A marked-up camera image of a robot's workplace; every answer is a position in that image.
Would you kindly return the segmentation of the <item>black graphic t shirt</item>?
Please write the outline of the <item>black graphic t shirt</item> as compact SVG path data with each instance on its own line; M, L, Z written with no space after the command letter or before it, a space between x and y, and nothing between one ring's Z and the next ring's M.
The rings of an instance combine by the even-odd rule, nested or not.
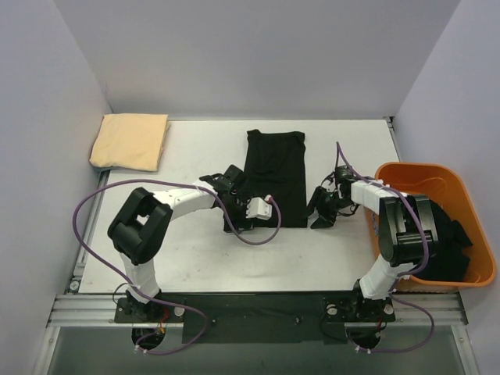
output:
M249 130L247 141L244 172L249 187L257 195L272 195L282 227L307 227L305 134Z

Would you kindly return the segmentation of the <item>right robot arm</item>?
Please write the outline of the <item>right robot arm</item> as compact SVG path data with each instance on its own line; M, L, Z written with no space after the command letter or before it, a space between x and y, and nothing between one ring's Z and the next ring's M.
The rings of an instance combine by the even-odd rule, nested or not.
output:
M338 166L317 186L306 208L316 214L312 229L332 228L339 216L354 215L358 208L378 219L376 237L380 254L370 270L355 282L356 295L348 301L349 312L366 320L386 300L403 278L424 270L436 252L438 231L430 199L408 195L364 177L348 166Z

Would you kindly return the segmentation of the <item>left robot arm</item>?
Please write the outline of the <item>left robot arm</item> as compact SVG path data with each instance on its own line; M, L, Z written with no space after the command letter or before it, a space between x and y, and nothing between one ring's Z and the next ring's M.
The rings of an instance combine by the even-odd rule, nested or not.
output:
M115 250L132 280L127 300L133 313L144 322L155 320L161 310L157 299L161 291L155 279L153 258L159 252L170 222L201 209L225 209L229 218L224 230L232 224L236 231L251 230L255 219L269 219L272 208L250 192L243 171L234 165L225 173L199 177L194 188L177 187L150 192L134 189L117 213L107 231Z

